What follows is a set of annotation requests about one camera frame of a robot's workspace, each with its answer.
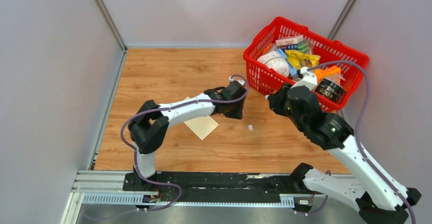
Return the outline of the cream paper envelope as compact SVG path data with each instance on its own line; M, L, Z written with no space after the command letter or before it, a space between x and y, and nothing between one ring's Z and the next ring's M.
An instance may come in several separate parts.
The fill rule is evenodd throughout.
M200 139L204 140L209 136L218 126L219 123L211 116L198 117L188 121L184 124Z

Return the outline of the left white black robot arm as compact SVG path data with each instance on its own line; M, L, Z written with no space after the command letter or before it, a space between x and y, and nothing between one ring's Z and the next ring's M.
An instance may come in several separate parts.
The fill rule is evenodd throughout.
M248 91L248 84L233 80L227 87L208 89L174 103L146 101L120 131L123 142L133 150L136 184L145 191L155 186L155 152L163 144L169 129L188 120L213 115L241 120Z

